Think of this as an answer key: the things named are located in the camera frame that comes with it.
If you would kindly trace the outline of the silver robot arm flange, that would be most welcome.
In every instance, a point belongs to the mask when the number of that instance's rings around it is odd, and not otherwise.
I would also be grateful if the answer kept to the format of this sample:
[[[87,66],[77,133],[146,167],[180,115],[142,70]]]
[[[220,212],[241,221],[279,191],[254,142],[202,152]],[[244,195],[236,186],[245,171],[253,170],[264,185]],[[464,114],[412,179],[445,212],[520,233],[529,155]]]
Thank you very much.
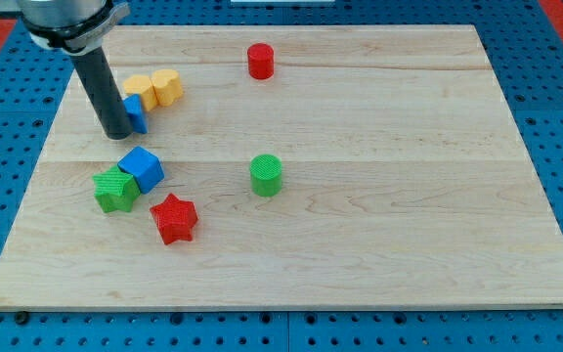
[[[18,0],[30,38],[46,50],[81,56],[130,14],[127,2],[112,0]]]

